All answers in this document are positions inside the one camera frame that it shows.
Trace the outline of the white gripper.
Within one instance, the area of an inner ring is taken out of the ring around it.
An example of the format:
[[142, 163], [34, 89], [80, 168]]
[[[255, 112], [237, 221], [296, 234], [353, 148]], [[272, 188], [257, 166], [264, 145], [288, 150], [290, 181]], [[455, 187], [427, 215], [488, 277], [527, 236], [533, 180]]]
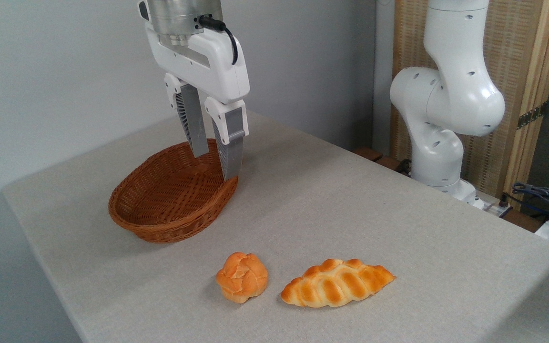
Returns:
[[155, 61], [163, 68], [166, 93], [177, 112], [186, 139], [199, 158], [209, 152], [198, 89], [205, 92], [205, 110], [211, 116], [223, 179], [240, 173], [244, 137], [249, 134], [244, 98], [250, 92], [244, 53], [237, 43], [237, 61], [229, 35], [204, 29], [191, 35], [187, 46], [170, 45], [152, 24], [144, 24]]

